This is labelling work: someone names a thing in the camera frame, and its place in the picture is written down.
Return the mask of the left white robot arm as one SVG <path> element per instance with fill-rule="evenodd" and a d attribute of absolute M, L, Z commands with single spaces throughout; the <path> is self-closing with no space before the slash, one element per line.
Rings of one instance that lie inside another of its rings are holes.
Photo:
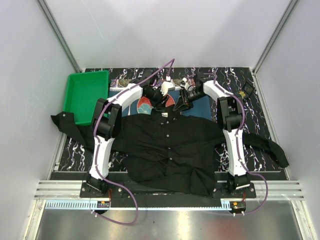
<path fill-rule="evenodd" d="M 117 183 L 108 180 L 107 176 L 112 145 L 121 130 L 123 110 L 143 96 L 160 103 L 165 94 L 175 88 L 169 74 L 165 77 L 164 82 L 156 87 L 156 76 L 157 73 L 154 72 L 145 78 L 141 77 L 129 83 L 115 96 L 97 100 L 92 117 L 93 160 L 85 180 L 85 183 L 90 187 L 90 192 L 97 198 L 103 198 L 108 193 L 109 185 L 118 186 Z"/>

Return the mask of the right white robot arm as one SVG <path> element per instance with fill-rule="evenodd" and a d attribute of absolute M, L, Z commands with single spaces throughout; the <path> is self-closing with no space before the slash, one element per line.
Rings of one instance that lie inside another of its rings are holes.
<path fill-rule="evenodd" d="M 223 88 L 217 78 L 210 77 L 208 73 L 198 73 L 192 78 L 193 82 L 184 77 L 179 83 L 179 98 L 173 110 L 189 110 L 193 107 L 194 101 L 204 96 L 209 96 L 216 102 L 216 120 L 224 134 L 229 157 L 227 192 L 230 197 L 239 198 L 251 184 L 243 146 L 243 101 L 240 95 Z"/>

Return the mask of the black button shirt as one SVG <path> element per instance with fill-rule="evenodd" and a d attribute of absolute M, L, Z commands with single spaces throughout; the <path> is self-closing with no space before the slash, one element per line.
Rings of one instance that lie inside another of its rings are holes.
<path fill-rule="evenodd" d="M 219 156 L 225 146 L 222 129 L 212 120 L 152 110 L 121 118 L 121 130 L 115 138 L 108 169 L 126 171 L 129 177 L 150 188 L 210 196 L 215 188 L 215 172 L 226 170 L 229 156 Z M 51 115 L 58 130 L 68 136 L 59 171 L 87 172 L 93 163 L 94 138 L 90 125 L 76 125 L 74 115 Z M 289 166 L 284 150 L 271 139 L 255 133 L 243 133 L 247 168 L 271 170 Z M 257 159 L 265 153 L 274 163 Z"/>

